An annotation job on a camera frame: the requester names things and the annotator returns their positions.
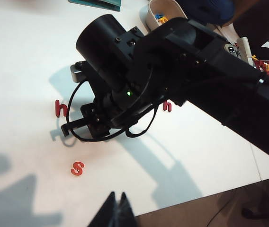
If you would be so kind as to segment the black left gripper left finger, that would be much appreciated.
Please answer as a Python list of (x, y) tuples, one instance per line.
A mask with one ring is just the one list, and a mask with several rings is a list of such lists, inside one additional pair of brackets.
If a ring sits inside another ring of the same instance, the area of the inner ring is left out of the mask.
[(105, 202), (98, 210), (89, 227), (113, 227), (115, 224), (116, 198), (115, 193), (111, 192)]

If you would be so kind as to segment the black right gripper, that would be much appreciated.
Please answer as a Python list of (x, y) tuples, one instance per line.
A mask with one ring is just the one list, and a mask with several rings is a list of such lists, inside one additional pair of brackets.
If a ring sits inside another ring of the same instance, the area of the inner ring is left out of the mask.
[(137, 96), (103, 96), (95, 97), (93, 102), (80, 107), (82, 117), (71, 121), (69, 119), (70, 108), (74, 96), (70, 97), (66, 123), (61, 126), (64, 136), (70, 133), (78, 137), (75, 131), (86, 127), (93, 139), (101, 137), (107, 140), (125, 132), (132, 123), (137, 122), (137, 113), (133, 108), (137, 102)]

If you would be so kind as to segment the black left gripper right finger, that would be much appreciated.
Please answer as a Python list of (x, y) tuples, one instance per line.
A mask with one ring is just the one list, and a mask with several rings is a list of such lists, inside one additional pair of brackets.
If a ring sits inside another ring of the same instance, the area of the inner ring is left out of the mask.
[(135, 227), (136, 219), (133, 214), (131, 204), (123, 192), (120, 198), (120, 203), (116, 211), (116, 227)]

